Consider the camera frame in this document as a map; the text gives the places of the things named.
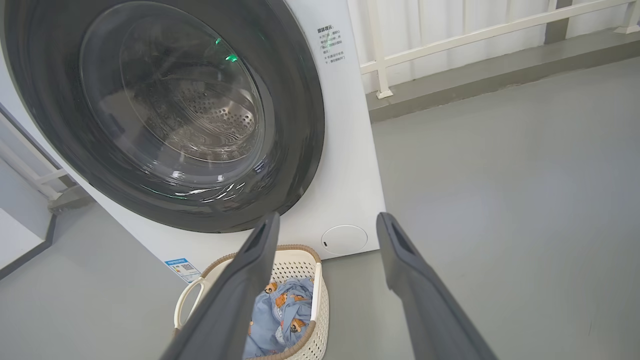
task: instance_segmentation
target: white railing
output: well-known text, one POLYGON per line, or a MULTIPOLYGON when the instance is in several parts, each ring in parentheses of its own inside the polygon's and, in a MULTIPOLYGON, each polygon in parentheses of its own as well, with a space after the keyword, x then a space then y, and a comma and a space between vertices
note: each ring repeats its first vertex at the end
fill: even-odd
MULTIPOLYGON (((422 9, 424 7, 424 0, 418 1, 418 17, 423 14, 422 9)), ((525 17, 522 19, 514 19, 512 12, 512 2, 514 0, 507 0, 506 6, 506 19, 507 23, 492 26, 489 28, 480 29, 470 32, 471 16, 468 9, 470 8, 470 0, 463 0, 462 17, 463 17, 463 34, 458 37, 452 37, 432 44, 416 47, 403 51, 401 53, 393 54, 391 56, 385 56, 385 51, 382 44, 382 34, 380 26, 380 16, 378 14, 378 2, 377 0, 367 0, 367 7, 369 13, 369 24, 371 25, 371 35, 373 37, 373 49, 374 49, 374 61, 362 64, 360 66, 360 72, 367 74, 369 72, 378 72, 378 81, 380 82, 380 90, 378 91, 378 98, 382 99, 393 95, 389 90, 389 83, 387 79, 387 68, 393 65, 411 61, 423 56, 439 53, 453 49, 454 47, 471 44, 480 40, 496 37, 502 34, 511 33, 518 30, 531 28, 538 25, 544 25, 549 22, 567 19, 576 15, 582 15, 584 13, 596 12, 606 8, 612 8, 614 6, 627 4, 627 12, 625 13, 625 19, 620 28, 616 30, 617 33, 628 34, 635 31, 640 31, 640 27, 637 25, 640 19, 640 0, 596 0, 590 3, 583 3, 577 5, 567 6, 566 8, 556 9, 557 0, 549 0, 548 11, 545 13, 539 13, 537 15, 525 17)), ((420 27, 422 27, 422 19, 419 19, 420 27)))
POLYGON ((9 132, 18 139, 18 141, 25 146, 25 148, 42 163, 47 173, 45 175, 38 175, 20 156, 18 156, 11 148, 2 140, 0 140, 0 158, 4 159, 9 166, 17 171, 22 177, 31 183, 38 191, 43 193, 49 200, 57 199, 61 193, 57 192, 49 186, 49 181, 55 180, 59 177, 65 176, 67 171, 64 169, 58 169, 53 165, 42 153, 36 149, 31 142, 25 138, 22 133, 15 128, 15 126, 3 115, 0 114, 0 124, 3 129, 9 130, 9 132))

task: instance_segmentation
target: gray floor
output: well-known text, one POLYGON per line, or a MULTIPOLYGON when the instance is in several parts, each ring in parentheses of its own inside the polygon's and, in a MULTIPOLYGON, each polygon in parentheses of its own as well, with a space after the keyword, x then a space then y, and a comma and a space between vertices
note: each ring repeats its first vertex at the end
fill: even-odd
POLYGON ((387 209, 499 358, 640 359, 638 85, 636 58, 374 126, 387 209))
MULTIPOLYGON (((640 60, 374 125, 388 210, 501 359, 640 358, 640 60)), ((324 262, 326 360, 412 358, 377 252, 324 262)), ((155 359, 184 282, 102 208, 0 282, 0 359, 155 359)))

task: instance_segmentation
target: washing machine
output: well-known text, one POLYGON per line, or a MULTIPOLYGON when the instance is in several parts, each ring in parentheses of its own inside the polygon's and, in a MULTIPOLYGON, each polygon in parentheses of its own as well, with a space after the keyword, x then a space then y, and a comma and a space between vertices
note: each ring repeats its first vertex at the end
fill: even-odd
POLYGON ((385 210, 346 0, 2 0, 0 102, 190 281, 266 213, 322 258, 385 210))

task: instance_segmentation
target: laundry basket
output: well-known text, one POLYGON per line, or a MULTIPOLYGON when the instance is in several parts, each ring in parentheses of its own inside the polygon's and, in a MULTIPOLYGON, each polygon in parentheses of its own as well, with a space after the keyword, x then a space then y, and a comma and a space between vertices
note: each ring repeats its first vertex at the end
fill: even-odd
MULTIPOLYGON (((193 281, 180 295, 173 314, 175 333, 180 331, 180 313, 184 299, 195 288, 200 285, 198 294, 189 315, 200 302, 202 295, 208 291, 222 273, 222 270, 233 260, 236 254, 223 256, 211 264, 197 280, 193 281)), ((320 360, 324 356, 326 349, 326 338, 329 330, 329 294, 322 277, 322 264, 318 254, 308 246, 304 245, 281 245, 278 246, 273 260, 271 278, 278 284, 282 284, 287 279, 297 277, 299 279, 314 278, 314 295, 311 305, 311 321, 305 335, 293 347, 288 348, 280 354, 263 356, 260 360, 320 360)))

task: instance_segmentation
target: blue fabric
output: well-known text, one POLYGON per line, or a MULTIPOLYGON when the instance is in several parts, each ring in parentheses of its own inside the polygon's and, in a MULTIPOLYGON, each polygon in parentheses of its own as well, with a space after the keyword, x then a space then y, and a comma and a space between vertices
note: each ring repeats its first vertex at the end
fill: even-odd
POLYGON ((276 340, 275 333, 280 327, 280 321, 273 317, 271 308, 273 301, 267 293, 260 293, 255 298, 250 332, 244 343, 243 359, 249 357, 279 354, 285 346, 276 340))
POLYGON ((279 354, 302 339, 311 321, 313 293, 311 279, 289 279, 271 293, 260 293, 253 305, 243 359, 279 354))
POLYGON ((275 337, 286 348, 302 339, 307 330, 311 321, 313 293, 311 279, 289 279, 270 294, 274 304, 273 316, 280 323, 275 337))

